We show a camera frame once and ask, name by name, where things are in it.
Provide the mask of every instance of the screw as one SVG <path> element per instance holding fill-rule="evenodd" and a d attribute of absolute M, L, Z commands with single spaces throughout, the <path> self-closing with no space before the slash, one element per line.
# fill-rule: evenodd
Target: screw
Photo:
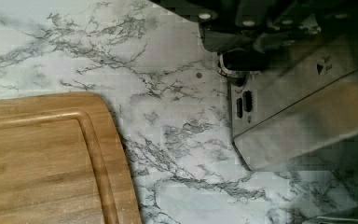
<path fill-rule="evenodd" d="M 244 26 L 254 26 L 255 22 L 254 21 L 243 21 L 242 24 Z"/>
<path fill-rule="evenodd" d="M 292 23 L 293 23 L 293 21 L 291 21 L 291 20 L 282 21 L 283 25 L 290 25 Z"/>
<path fill-rule="evenodd" d="M 335 17 L 337 20 L 343 20 L 343 19 L 347 19 L 350 15 L 348 15 L 347 13 L 341 13 L 341 14 L 337 14 Z"/>
<path fill-rule="evenodd" d="M 199 17 L 200 17 L 200 19 L 202 19 L 202 20 L 208 20 L 208 19 L 210 19 L 212 16 L 211 16 L 211 14 L 204 12 L 204 13 L 200 13 L 200 14 L 199 14 Z"/>
<path fill-rule="evenodd" d="M 286 40 L 282 42 L 283 46 L 291 46 L 292 44 L 294 44 L 296 41 L 295 40 Z"/>

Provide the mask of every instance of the metal panel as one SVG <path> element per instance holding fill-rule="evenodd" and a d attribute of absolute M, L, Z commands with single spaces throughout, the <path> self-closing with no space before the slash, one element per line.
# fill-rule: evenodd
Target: metal panel
<path fill-rule="evenodd" d="M 230 101 L 254 96 L 253 111 L 231 113 L 240 154 L 252 170 L 354 168 L 345 155 L 358 147 L 358 27 L 281 53 L 245 87 L 229 86 Z"/>

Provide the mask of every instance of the gray marble veining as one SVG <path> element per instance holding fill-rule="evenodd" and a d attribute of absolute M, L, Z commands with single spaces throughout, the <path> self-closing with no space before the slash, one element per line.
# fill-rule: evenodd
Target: gray marble veining
<path fill-rule="evenodd" d="M 357 205 L 358 174 L 244 169 L 197 29 L 145 0 L 0 0 L 0 99 L 100 94 L 144 223 L 301 223 Z"/>

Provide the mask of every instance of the marble countertop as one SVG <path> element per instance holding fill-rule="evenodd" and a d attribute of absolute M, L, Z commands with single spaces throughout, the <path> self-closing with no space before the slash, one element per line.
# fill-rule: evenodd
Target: marble countertop
<path fill-rule="evenodd" d="M 144 223 L 301 223 L 358 205 L 358 172 L 252 173 L 198 25 L 146 0 L 0 0 L 0 99 L 108 104 Z"/>

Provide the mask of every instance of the wooden cutting board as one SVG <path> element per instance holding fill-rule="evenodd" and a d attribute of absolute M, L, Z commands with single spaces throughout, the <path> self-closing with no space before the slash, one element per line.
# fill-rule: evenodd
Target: wooden cutting board
<path fill-rule="evenodd" d="M 0 101 L 0 223 L 141 223 L 125 154 L 100 97 Z"/>

